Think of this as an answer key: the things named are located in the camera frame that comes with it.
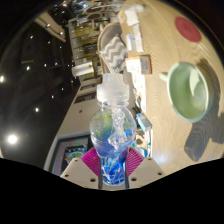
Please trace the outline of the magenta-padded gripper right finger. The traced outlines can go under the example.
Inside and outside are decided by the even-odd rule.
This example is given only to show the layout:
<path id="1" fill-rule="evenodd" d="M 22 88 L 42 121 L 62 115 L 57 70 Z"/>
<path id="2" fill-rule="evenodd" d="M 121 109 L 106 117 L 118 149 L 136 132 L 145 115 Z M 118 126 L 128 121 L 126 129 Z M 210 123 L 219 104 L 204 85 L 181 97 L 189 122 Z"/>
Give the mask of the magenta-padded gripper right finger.
<path id="1" fill-rule="evenodd" d="M 129 189 L 140 188 L 165 176 L 152 157 L 144 158 L 130 148 L 126 157 L 126 176 Z"/>

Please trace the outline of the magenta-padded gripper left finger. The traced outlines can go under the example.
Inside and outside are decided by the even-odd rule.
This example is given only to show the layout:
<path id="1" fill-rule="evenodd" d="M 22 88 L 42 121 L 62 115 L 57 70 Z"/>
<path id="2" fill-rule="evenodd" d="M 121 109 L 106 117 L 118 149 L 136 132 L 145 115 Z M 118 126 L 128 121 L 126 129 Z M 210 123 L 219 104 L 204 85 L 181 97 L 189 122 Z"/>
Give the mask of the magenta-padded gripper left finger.
<path id="1" fill-rule="evenodd" d="M 74 158 L 61 178 L 84 188 L 98 189 L 100 178 L 100 160 L 95 148 L 91 148 L 81 158 Z"/>

